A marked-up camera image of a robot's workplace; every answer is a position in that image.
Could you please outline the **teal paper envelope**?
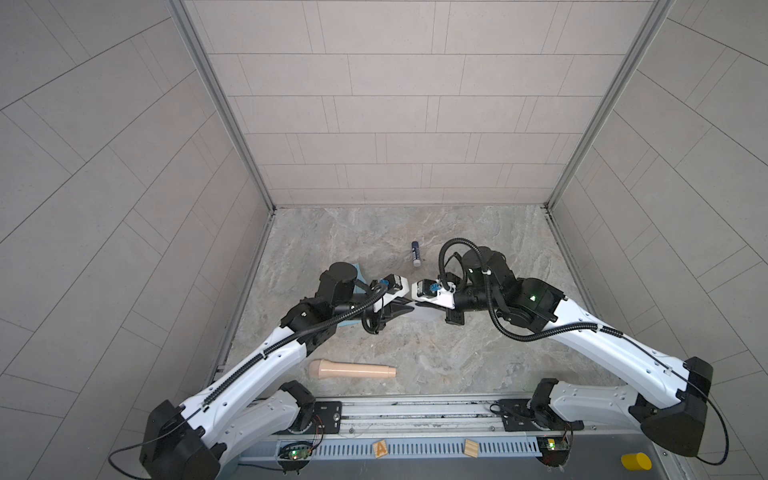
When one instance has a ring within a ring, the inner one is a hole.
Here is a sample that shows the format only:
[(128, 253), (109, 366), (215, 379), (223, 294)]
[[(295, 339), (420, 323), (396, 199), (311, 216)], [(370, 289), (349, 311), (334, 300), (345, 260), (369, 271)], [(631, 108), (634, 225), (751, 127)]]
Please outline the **teal paper envelope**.
[[(361, 303), (365, 300), (365, 297), (367, 296), (367, 288), (369, 283), (364, 279), (362, 275), (360, 264), (357, 262), (354, 262), (353, 266), (356, 269), (356, 275), (357, 275), (355, 286), (353, 289), (353, 297), (354, 297), (353, 302)], [(374, 314), (372, 312), (372, 309), (369, 308), (368, 310), (365, 311), (365, 317), (363, 319), (361, 318), (347, 319), (340, 322), (338, 324), (338, 327), (341, 328), (341, 327), (347, 327), (347, 326), (360, 326), (363, 328), (363, 330), (366, 333), (373, 334), (374, 333), (373, 319), (374, 319)]]

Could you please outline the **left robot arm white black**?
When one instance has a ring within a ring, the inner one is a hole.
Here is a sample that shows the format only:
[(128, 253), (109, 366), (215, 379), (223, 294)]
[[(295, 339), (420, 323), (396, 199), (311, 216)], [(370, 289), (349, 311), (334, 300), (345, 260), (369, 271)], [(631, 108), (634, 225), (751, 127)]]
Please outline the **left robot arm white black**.
[(406, 278), (390, 274), (364, 285), (357, 268), (336, 262), (319, 277), (317, 292), (302, 299), (249, 356), (219, 380), (175, 406), (149, 415), (139, 462), (149, 479), (216, 479), (223, 467), (265, 438), (304, 431), (314, 396), (299, 382), (264, 391), (301, 363), (348, 319), (373, 324), (411, 311)]

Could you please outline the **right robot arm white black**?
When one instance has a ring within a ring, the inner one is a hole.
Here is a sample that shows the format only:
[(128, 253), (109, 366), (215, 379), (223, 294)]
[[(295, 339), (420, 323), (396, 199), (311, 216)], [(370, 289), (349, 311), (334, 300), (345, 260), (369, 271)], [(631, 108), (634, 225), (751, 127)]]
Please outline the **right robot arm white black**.
[(438, 267), (436, 278), (412, 284), (411, 297), (444, 311), (447, 323), (461, 325), (466, 313), (485, 311), (504, 337), (520, 343), (553, 339), (622, 380), (613, 388), (541, 380), (529, 402), (540, 427), (623, 426), (677, 455), (699, 458), (707, 416), (720, 412), (710, 398), (710, 363), (642, 344), (547, 282), (516, 276), (502, 253), (468, 239), (448, 240)]

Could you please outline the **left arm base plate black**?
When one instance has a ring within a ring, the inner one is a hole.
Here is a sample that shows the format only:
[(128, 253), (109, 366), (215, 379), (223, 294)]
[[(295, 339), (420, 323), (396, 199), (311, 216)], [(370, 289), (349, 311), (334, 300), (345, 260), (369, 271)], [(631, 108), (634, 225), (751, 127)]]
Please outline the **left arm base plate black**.
[(340, 401), (315, 401), (302, 405), (295, 421), (287, 431), (293, 435), (319, 433), (337, 434), (340, 430), (343, 404)]

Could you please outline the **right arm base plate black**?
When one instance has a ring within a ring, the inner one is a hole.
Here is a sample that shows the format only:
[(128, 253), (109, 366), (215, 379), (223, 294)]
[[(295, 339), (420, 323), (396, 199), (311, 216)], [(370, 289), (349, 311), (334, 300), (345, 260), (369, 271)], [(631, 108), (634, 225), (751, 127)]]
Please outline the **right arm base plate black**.
[(567, 422), (548, 405), (529, 406), (527, 399), (501, 399), (489, 411), (501, 418), (506, 432), (514, 431), (582, 431), (582, 421)]

